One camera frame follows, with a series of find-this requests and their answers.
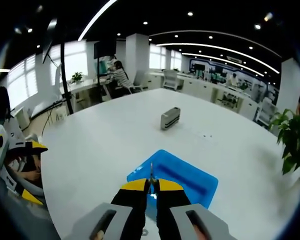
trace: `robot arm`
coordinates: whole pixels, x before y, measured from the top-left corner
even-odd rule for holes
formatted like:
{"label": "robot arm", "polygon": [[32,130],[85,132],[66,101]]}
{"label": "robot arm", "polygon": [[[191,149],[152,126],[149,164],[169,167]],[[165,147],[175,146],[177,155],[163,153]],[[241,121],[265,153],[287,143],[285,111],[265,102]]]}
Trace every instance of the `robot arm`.
{"label": "robot arm", "polygon": [[0,125],[0,178],[5,182],[8,189],[17,192],[24,198],[42,204],[37,201],[31,194],[13,178],[13,172],[6,165],[17,157],[25,157],[29,155],[39,155],[48,149],[35,141],[23,141],[13,139],[8,136],[4,127]]}

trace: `striped shirt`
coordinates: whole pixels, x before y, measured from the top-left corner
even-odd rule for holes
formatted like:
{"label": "striped shirt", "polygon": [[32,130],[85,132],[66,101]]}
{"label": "striped shirt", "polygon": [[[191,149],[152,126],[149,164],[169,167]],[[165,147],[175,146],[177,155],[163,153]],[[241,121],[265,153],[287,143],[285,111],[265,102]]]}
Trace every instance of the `striped shirt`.
{"label": "striped shirt", "polygon": [[122,68],[117,69],[113,72],[112,79],[117,81],[119,86],[122,86],[126,89],[133,87],[133,83],[131,81],[129,81],[125,71]]}

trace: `curved light strip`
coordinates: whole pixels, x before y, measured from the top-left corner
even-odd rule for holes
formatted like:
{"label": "curved light strip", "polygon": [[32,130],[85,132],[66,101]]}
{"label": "curved light strip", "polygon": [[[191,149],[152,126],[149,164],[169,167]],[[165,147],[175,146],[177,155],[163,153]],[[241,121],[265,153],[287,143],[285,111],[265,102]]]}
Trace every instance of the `curved light strip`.
{"label": "curved light strip", "polygon": [[222,35],[227,35],[227,36],[231,36],[231,37],[235,37],[238,39],[243,39],[246,40],[248,42],[254,43],[256,45],[259,45],[260,47],[272,52],[273,54],[277,55],[279,58],[282,58],[282,56],[280,56],[278,53],[276,53],[275,51],[271,50],[270,48],[267,48],[266,46],[263,46],[260,43],[257,43],[255,41],[252,41],[248,38],[245,38],[243,36],[238,36],[238,35],[234,35],[234,34],[230,34],[230,33],[226,33],[226,32],[222,32],[222,31],[208,31],[208,30],[177,30],[177,31],[166,31],[166,32],[160,32],[160,33],[156,33],[156,34],[152,34],[149,37],[153,37],[153,36],[158,36],[158,35],[163,35],[163,34],[173,34],[173,33],[186,33],[186,32],[195,32],[195,33],[211,33],[211,34],[222,34]]}
{"label": "curved light strip", "polygon": [[108,1],[95,15],[94,17],[91,19],[91,21],[88,23],[88,25],[85,27],[85,29],[83,30],[83,32],[81,33],[80,37],[78,38],[78,42],[80,42],[84,36],[86,35],[86,33],[89,31],[89,29],[91,28],[91,26],[95,23],[95,21],[108,9],[110,8],[110,6],[112,4],[114,4],[117,0],[110,0]]}
{"label": "curved light strip", "polygon": [[187,46],[200,46],[200,47],[209,47],[209,48],[214,48],[214,49],[221,49],[221,50],[225,50],[225,51],[229,51],[235,54],[240,54],[242,56],[245,56],[247,58],[250,58],[252,60],[257,61],[258,63],[268,67],[269,69],[271,69],[272,71],[274,71],[275,73],[279,74],[280,72],[277,71],[276,69],[274,69],[273,67],[269,66],[268,64],[266,64],[263,61],[260,61],[259,59],[254,58],[253,56],[249,56],[247,54],[244,54],[242,52],[239,51],[235,51],[229,48],[225,48],[225,47],[221,47],[221,46],[213,46],[213,45],[208,45],[208,44],[199,44],[199,43],[162,43],[162,44],[157,44],[157,46],[175,46],[175,45],[187,45]]}
{"label": "curved light strip", "polygon": [[265,75],[263,75],[262,73],[256,71],[256,70],[253,70],[247,66],[243,66],[239,63],[236,63],[236,62],[233,62],[233,61],[229,61],[229,60],[226,60],[226,59],[222,59],[222,58],[219,58],[219,57],[214,57],[214,56],[207,56],[207,55],[201,55],[201,54],[193,54],[193,53],[182,53],[182,55],[190,55],[190,56],[198,56],[198,57],[204,57],[204,58],[208,58],[208,59],[215,59],[215,60],[219,60],[219,61],[223,61],[223,62],[227,62],[227,63],[230,63],[230,64],[234,64],[234,65],[237,65],[241,68],[244,68],[244,69],[248,69],[250,70],[251,72],[254,72],[262,77],[264,77]]}

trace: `computer monitor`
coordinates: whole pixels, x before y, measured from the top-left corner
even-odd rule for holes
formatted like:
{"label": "computer monitor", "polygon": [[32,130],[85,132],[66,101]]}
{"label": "computer monitor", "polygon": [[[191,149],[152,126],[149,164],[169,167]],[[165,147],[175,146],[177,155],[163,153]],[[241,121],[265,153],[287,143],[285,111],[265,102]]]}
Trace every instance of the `computer monitor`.
{"label": "computer monitor", "polygon": [[202,64],[194,64],[194,70],[195,71],[204,71],[206,70],[206,66],[205,65],[202,65]]}
{"label": "computer monitor", "polygon": [[223,68],[222,66],[215,66],[215,70],[214,70],[214,71],[215,71],[216,73],[221,74],[222,71],[223,71],[223,69],[224,69],[224,68]]}
{"label": "computer monitor", "polygon": [[94,44],[94,59],[105,57],[105,56],[114,56],[116,54],[116,39],[110,40],[101,40]]}
{"label": "computer monitor", "polygon": [[[98,63],[94,63],[95,73],[98,74]],[[99,62],[99,75],[104,75],[107,73],[106,63],[105,61]]]}

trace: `black hair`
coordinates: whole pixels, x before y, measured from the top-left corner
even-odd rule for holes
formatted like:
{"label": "black hair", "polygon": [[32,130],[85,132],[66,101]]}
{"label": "black hair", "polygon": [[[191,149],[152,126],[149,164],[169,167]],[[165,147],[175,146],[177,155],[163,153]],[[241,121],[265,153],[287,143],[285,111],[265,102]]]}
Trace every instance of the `black hair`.
{"label": "black hair", "polygon": [[115,66],[116,69],[123,69],[124,68],[121,61],[116,61],[114,63],[114,66]]}

